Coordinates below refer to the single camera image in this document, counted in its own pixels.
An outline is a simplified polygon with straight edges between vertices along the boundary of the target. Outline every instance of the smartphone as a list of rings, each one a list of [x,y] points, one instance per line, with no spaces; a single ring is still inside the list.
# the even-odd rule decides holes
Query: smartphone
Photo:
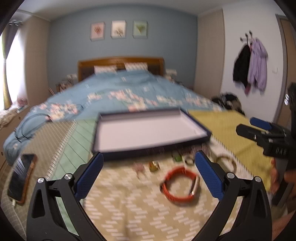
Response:
[[[36,160],[35,154],[24,154],[17,159],[14,167],[7,195],[20,204],[25,202],[30,173]]]

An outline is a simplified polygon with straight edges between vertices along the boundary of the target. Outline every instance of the charging cable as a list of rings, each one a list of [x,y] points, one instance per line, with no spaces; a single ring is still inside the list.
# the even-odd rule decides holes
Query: charging cable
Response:
[[[15,206],[16,206],[16,201],[15,201],[15,200],[12,200],[12,209],[13,209],[13,212],[15,213],[15,215],[16,215],[18,221],[20,222],[20,225],[21,225],[21,227],[22,227],[22,230],[24,231],[24,235],[26,236],[26,231],[25,231],[25,229],[24,229],[24,226],[22,225],[22,222],[20,221],[19,216],[17,215],[17,212],[15,211]]]

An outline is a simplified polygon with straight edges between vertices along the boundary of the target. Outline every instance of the yellow cloth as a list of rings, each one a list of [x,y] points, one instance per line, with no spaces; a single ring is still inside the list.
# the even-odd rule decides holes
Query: yellow cloth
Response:
[[[240,113],[230,110],[223,112],[189,111],[195,119],[212,131],[214,137],[233,152],[253,176],[262,178],[266,190],[270,188],[271,158],[262,154],[263,149],[256,142],[238,136],[236,126],[251,126],[249,120]]]

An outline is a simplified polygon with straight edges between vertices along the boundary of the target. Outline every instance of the pillow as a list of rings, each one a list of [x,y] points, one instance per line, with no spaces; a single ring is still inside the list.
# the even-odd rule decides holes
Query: pillow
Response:
[[[125,63],[124,64],[126,71],[132,71],[132,70],[148,70],[148,64],[144,62],[138,62],[138,63]]]
[[[94,73],[106,73],[106,72],[116,72],[117,66],[116,65],[107,65],[107,66],[94,66]]]

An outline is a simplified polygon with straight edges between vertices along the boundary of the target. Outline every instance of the metal screw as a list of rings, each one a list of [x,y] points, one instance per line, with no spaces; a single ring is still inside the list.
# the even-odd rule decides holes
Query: metal screw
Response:
[[[255,177],[255,181],[259,183],[262,181],[262,179],[260,177]]]
[[[233,179],[235,177],[235,175],[232,172],[227,173],[226,176],[230,179]]]
[[[42,178],[42,177],[38,178],[37,182],[38,183],[43,183],[44,182],[44,178]]]
[[[71,174],[71,173],[67,173],[67,174],[64,176],[64,178],[65,178],[66,180],[70,180],[70,179],[72,178],[72,174]]]

